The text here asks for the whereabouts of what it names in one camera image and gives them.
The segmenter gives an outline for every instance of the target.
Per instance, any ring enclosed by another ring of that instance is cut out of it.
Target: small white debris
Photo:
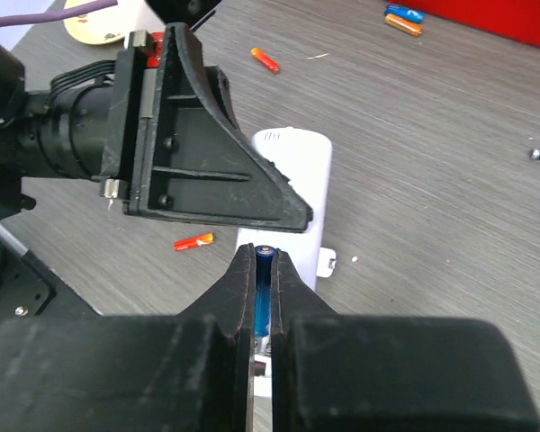
[[[330,55],[329,52],[325,52],[324,54],[319,54],[318,56],[314,56],[314,57],[307,57],[306,59],[307,60],[321,59],[321,58],[329,56],[329,55]]]

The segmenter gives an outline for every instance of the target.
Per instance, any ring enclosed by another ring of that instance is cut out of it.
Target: table surface
[[[198,35],[247,135],[295,126],[334,143],[324,246],[339,260],[320,296],[344,313],[494,322],[540,407],[540,162],[527,157],[540,147],[540,50],[431,16],[424,28],[415,39],[384,25],[377,0],[233,0]],[[14,53],[37,89],[118,48],[80,45],[52,23]],[[5,225],[105,314],[177,313],[233,255],[230,228],[173,252],[207,229],[108,210],[96,184],[27,180],[24,191],[38,207]]]

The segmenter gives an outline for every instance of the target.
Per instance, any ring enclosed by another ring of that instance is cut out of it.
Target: orange battery
[[[266,66],[266,68],[268,68],[273,74],[280,72],[280,65],[269,58],[264,52],[262,52],[260,48],[253,48],[250,51],[250,54],[252,54],[253,58]]]
[[[398,30],[402,30],[403,32],[406,32],[407,34],[411,34],[412,36],[416,38],[420,34],[422,34],[422,27],[412,22],[403,20],[399,16],[394,15],[393,13],[388,13],[386,15],[386,18],[384,18],[384,21],[388,25],[391,25],[392,27],[395,27]]]
[[[210,245],[214,242],[214,234],[209,232],[208,234],[202,234],[198,237],[185,238],[184,240],[178,240],[174,243],[174,250],[180,252],[187,249],[199,248],[200,246]]]

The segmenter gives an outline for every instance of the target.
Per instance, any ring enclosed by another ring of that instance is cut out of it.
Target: red box
[[[540,0],[391,1],[540,47]]]

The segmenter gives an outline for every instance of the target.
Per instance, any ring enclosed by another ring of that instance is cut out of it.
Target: blue battery
[[[276,249],[256,246],[256,310],[254,336],[263,338],[270,334],[270,291],[272,285],[272,260]]]
[[[422,12],[414,11],[408,7],[399,6],[397,4],[388,4],[384,11],[384,15],[387,14],[394,14],[415,24],[422,23],[422,20],[424,19],[424,14]]]

